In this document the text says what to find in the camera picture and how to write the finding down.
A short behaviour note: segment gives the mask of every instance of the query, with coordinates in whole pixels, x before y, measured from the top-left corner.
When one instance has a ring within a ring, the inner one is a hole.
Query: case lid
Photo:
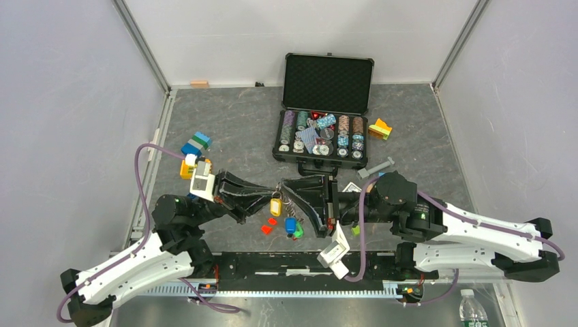
[[[289,53],[283,107],[365,114],[374,60]]]

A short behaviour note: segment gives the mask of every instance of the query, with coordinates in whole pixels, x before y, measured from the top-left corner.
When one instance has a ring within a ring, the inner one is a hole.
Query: gray bolt
[[[391,159],[391,157],[387,157],[386,162],[384,162],[380,165],[377,165],[377,166],[373,167],[372,169],[367,170],[367,169],[363,168],[363,169],[357,170],[357,177],[359,179],[365,179],[365,178],[369,177],[369,175],[373,174],[374,172],[378,172],[381,169],[385,169],[385,168],[393,165],[394,163],[395,162],[393,162],[393,159]]]

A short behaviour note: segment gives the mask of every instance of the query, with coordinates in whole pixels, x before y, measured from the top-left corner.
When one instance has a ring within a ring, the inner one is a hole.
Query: water bottle
[[[461,291],[459,318],[464,327],[489,327],[486,311],[474,298],[474,290]]]

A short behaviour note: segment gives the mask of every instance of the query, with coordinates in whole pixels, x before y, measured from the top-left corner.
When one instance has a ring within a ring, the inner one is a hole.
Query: green label
[[[463,327],[489,327],[487,320],[466,320],[462,323]]]

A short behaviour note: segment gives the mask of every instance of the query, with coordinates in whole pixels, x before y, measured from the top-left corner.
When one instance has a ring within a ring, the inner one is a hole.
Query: red toy block
[[[269,227],[267,225],[261,226],[261,232],[263,232],[263,234],[265,235],[269,235],[269,233],[271,233],[271,230],[273,230],[272,227]]]

